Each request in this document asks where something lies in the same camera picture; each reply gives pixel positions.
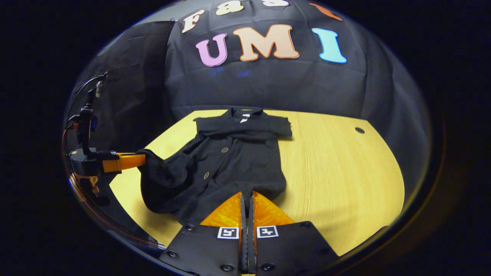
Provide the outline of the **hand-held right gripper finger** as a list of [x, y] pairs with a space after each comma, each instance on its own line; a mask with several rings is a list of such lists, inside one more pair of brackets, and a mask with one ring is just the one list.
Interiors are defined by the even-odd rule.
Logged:
[[338, 258], [312, 222], [295, 222], [275, 203], [253, 192], [247, 214], [250, 274], [317, 274]]
[[185, 224], [160, 255], [183, 275], [240, 276], [248, 270], [247, 215], [241, 192], [200, 223]]

